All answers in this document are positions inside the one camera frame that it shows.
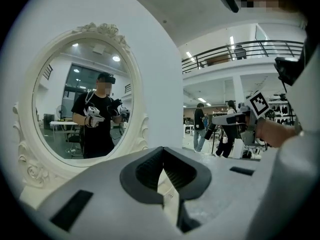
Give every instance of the hand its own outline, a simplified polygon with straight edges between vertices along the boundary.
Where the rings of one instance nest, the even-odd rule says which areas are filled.
[[[120,124],[122,122],[122,116],[119,115],[119,116],[113,116],[112,117],[112,121],[115,123],[115,124]]]
[[[99,122],[95,122],[92,116],[88,116],[85,119],[84,124],[88,127],[96,128],[99,125]]]

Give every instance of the white table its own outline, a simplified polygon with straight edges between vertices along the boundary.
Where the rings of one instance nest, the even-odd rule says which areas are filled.
[[[56,143],[55,126],[77,126],[78,124],[73,121],[51,121],[50,125],[52,126],[53,130],[53,141],[54,143]]]
[[[193,124],[189,124],[189,125],[186,125],[185,128],[184,128],[184,132],[186,132],[186,128],[189,127],[190,128],[190,136],[193,136],[193,130],[194,130],[194,125]]]

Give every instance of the window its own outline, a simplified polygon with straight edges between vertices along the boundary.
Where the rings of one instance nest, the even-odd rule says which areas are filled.
[[[72,117],[71,109],[80,94],[91,92],[96,88],[100,71],[72,64],[66,78],[62,105],[62,118]]]

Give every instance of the railing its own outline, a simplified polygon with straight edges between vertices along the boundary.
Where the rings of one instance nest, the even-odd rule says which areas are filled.
[[[43,76],[44,76],[47,80],[49,80],[52,71],[53,71],[53,68],[52,68],[50,65],[48,65],[48,66],[46,67],[46,69],[44,70],[44,72],[43,72]]]
[[[215,64],[234,60],[262,57],[299,58],[303,49],[302,42],[285,40],[255,40],[229,44],[201,52],[182,60],[182,74],[201,70]]]
[[[128,85],[126,85],[125,87],[124,87],[124,94],[126,94],[126,93],[128,93],[128,92],[130,92],[131,91],[131,84],[129,83]]]

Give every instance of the ceiling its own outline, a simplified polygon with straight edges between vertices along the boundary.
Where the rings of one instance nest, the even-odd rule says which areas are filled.
[[[107,43],[101,45],[95,42],[83,42],[76,47],[70,45],[62,50],[61,53],[99,63],[125,73],[128,72],[125,60],[113,46]],[[118,56],[120,61],[114,61],[114,56]]]
[[[244,97],[255,91],[262,91],[265,97],[285,93],[278,76],[277,73],[242,75]],[[194,107],[200,103],[198,98],[203,98],[211,105],[223,104],[225,101],[236,99],[232,77],[188,85],[183,88],[183,91],[183,103],[187,107]]]
[[[298,26],[299,15],[241,8],[229,11],[220,0],[138,0],[163,26],[177,47],[208,33],[251,23],[286,23]]]

